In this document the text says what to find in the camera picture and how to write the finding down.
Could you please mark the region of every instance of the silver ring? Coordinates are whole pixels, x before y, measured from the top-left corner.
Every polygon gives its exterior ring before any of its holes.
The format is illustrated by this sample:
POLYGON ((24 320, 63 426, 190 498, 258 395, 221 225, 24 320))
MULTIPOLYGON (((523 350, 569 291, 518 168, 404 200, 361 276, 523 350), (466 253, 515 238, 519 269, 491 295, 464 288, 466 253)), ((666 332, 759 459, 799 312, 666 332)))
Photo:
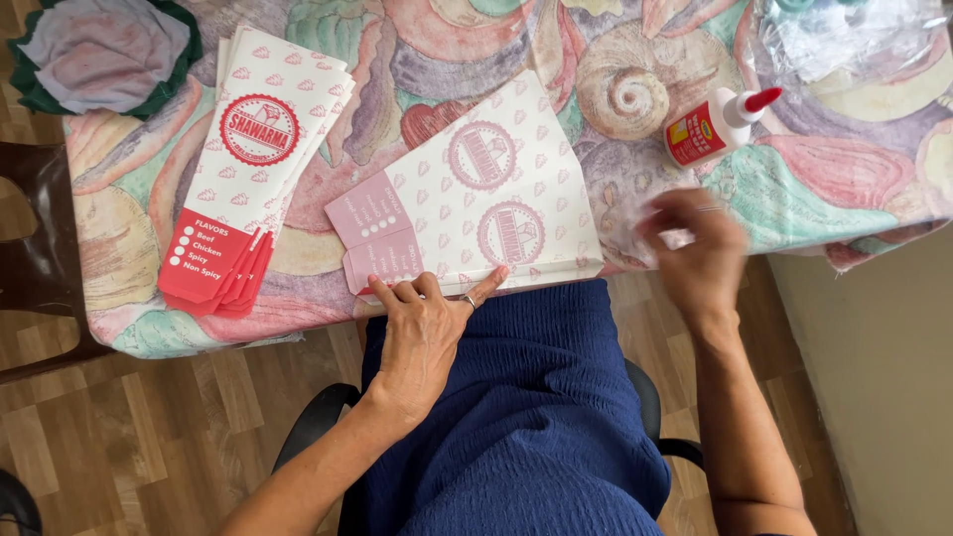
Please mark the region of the silver ring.
POLYGON ((466 301, 467 303, 470 304, 471 307, 474 308, 474 311, 476 311, 476 309, 477 309, 477 303, 474 302, 474 299, 473 299, 473 298, 470 298, 470 295, 469 295, 469 294, 464 294, 464 295, 460 296, 460 297, 457 298, 457 299, 460 300, 460 301, 466 301))

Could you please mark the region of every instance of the green cloth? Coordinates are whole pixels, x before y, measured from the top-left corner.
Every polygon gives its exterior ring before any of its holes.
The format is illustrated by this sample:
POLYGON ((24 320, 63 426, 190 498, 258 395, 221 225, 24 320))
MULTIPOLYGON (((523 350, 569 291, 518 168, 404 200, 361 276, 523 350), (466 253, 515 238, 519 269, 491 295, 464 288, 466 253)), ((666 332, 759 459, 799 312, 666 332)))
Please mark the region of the green cloth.
MULTIPOLYGON (((59 2, 66 0, 40 0, 40 5, 44 10, 52 9, 59 2)), ((168 14, 174 19, 184 23, 189 27, 189 43, 185 50, 179 54, 175 60, 175 66, 172 68, 172 74, 165 82, 159 82, 152 93, 146 99, 146 102, 139 106, 123 112, 120 115, 131 115, 137 119, 145 121, 150 115, 159 111, 165 103, 171 99, 178 87, 185 82, 185 76, 189 72, 189 67, 202 57, 202 38, 198 31, 198 23, 195 17, 185 8, 172 2, 171 0, 149 0, 156 9, 168 14)), ((34 112, 52 113, 55 115, 76 115, 75 112, 67 110, 60 106, 59 102, 50 95, 42 84, 36 79, 36 72, 39 67, 30 61, 26 54, 20 50, 19 45, 26 45, 33 38, 33 32, 36 30, 36 23, 43 16, 43 11, 33 11, 27 14, 27 33, 22 37, 7 40, 7 47, 13 54, 13 74, 10 75, 10 85, 23 94, 17 102, 29 108, 34 112)))

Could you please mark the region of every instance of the wooden floor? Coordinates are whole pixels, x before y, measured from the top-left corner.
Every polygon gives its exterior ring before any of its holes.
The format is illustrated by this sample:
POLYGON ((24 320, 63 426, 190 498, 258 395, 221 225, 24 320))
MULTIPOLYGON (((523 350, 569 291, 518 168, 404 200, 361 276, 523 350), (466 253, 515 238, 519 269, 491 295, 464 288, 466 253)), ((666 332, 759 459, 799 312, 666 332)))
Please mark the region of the wooden floor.
MULTIPOLYGON (((20 35, 36 0, 0 0, 0 38, 20 35)), ((0 140, 56 143, 55 118, 30 115, 0 50, 0 140)), ((0 177, 0 240, 35 222, 0 177)), ((698 438, 691 342, 653 274, 610 279, 626 358, 656 383, 662 437, 698 438)), ((764 258, 740 291, 741 330, 762 392, 801 476, 819 534, 855 535, 823 421, 764 258)), ((0 311, 0 369, 71 348, 71 319, 0 311)), ((292 423, 323 387, 359 384, 353 323, 298 343, 166 361, 116 354, 0 385, 0 467, 39 504, 49 536, 206 535, 270 473, 292 423)), ((704 475, 681 460, 659 518, 668 536, 714 535, 704 475)), ((320 534, 336 534, 336 513, 320 534)), ((0 535, 13 534, 0 523, 0 535)))

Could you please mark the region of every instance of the person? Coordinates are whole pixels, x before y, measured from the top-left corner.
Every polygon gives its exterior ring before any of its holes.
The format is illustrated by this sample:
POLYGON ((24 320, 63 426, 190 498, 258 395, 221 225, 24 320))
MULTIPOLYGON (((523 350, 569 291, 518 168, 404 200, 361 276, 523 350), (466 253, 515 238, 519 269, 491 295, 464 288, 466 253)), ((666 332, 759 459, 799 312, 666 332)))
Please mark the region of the person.
MULTIPOLYGON (((744 232, 703 190, 652 206, 638 230, 695 343, 719 534, 813 535, 738 332, 744 232), (695 241, 669 249, 674 229, 695 241)), ((671 473, 642 429, 605 281, 486 300, 506 275, 473 304, 443 298, 432 274, 393 288, 371 276, 387 318, 368 325, 363 397, 220 533, 314 534, 350 488, 359 534, 661 534, 671 473)))

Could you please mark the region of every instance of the tablecloth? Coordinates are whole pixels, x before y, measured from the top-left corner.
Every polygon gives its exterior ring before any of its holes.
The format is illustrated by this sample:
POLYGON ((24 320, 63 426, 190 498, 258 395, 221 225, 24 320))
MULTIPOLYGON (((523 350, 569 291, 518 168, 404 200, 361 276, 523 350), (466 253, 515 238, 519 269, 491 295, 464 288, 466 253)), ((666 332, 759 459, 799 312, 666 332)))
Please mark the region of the tablecloth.
MULTIPOLYGON (((367 316, 323 206, 406 154, 525 68, 537 71, 585 174, 612 269, 641 207, 702 185, 752 252, 820 247, 845 270, 953 216, 953 56, 944 37, 904 78, 820 94, 746 65, 745 1, 210 0, 183 3, 205 55, 143 123, 68 117, 67 149, 92 333, 140 358, 260 340, 367 316), (348 62, 354 98, 300 179, 250 316, 166 307, 160 261, 211 123, 216 47, 239 22, 348 62), (693 171, 664 158, 659 123, 711 88, 781 85, 749 146, 693 171)), ((756 61, 766 61, 754 47, 756 61)))

